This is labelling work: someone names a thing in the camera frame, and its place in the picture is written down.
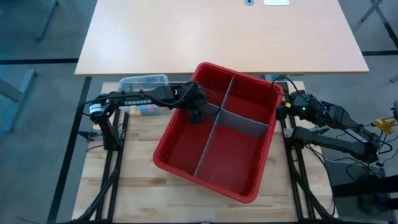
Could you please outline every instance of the table leg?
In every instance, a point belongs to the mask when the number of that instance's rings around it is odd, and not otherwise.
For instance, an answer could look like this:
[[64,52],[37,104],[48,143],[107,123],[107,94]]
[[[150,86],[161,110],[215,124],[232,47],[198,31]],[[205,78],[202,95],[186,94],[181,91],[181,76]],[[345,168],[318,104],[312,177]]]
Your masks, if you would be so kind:
[[8,109],[4,117],[3,131],[11,132],[14,128],[14,124],[17,120],[19,111],[24,103],[24,99],[26,98],[27,91],[34,76],[35,70],[28,70],[19,88],[15,88],[4,80],[0,79],[0,94],[13,101],[11,107]]

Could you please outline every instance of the sticker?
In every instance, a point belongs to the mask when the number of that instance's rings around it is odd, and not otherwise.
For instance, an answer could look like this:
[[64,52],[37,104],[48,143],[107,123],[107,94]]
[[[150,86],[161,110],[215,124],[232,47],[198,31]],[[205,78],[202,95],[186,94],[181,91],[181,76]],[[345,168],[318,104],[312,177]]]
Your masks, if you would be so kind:
[[266,6],[289,6],[290,0],[264,0]]

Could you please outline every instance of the clear plastic box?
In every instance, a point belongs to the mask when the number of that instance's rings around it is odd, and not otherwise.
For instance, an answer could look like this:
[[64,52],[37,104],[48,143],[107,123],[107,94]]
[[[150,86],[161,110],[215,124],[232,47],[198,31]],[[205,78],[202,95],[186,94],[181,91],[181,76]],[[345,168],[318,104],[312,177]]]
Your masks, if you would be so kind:
[[[166,75],[145,75],[139,77],[122,78],[119,82],[119,91],[149,91],[159,86],[169,84],[169,79]],[[151,116],[162,115],[169,112],[168,108],[158,107],[156,105],[142,105],[142,106],[123,106],[120,109],[127,111],[131,116]]]

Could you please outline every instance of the light wood tabletop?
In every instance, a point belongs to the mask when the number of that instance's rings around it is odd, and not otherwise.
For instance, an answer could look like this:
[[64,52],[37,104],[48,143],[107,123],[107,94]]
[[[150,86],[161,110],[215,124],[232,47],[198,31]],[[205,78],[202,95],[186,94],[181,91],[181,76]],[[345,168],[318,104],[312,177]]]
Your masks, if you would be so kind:
[[[303,82],[295,83],[298,89],[304,88]],[[103,93],[117,89],[118,83],[103,85]],[[297,221],[279,123],[272,138],[258,198],[253,203],[243,204],[154,165],[152,155],[172,113],[173,111],[163,116],[132,117],[129,120],[113,222]],[[297,126],[313,126],[299,119],[296,122]],[[89,147],[101,144],[102,139],[98,139],[91,142]],[[331,212],[331,187],[325,168],[313,152],[304,149],[303,157],[312,192]],[[105,158],[106,151],[102,147],[87,152],[73,218],[78,218],[99,192]],[[104,203],[104,217],[109,207],[109,196],[110,193]]]
[[364,73],[337,0],[98,0],[76,75]]

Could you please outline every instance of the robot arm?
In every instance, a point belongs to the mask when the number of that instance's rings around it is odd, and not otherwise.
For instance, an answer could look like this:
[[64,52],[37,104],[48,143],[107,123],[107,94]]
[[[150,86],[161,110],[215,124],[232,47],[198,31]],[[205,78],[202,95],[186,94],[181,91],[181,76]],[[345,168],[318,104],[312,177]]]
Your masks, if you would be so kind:
[[187,109],[191,123],[200,123],[200,107],[207,103],[205,89],[197,82],[183,85],[166,85],[151,91],[116,92],[100,95],[90,104],[90,119],[98,124],[108,119],[120,106],[140,106],[155,104],[158,106]]
[[311,131],[303,127],[296,127],[286,131],[286,137],[294,147],[302,149],[307,144],[314,144],[348,153],[366,163],[378,160],[377,151],[381,145],[380,137],[368,131],[362,124],[353,121],[341,106],[324,101],[319,102],[313,95],[300,91],[292,93],[287,97],[287,101],[282,102],[282,106],[277,108],[278,120],[285,119],[288,114],[298,116],[319,127],[329,126],[333,129],[340,129],[357,140],[348,142],[329,138],[319,135],[318,129]]

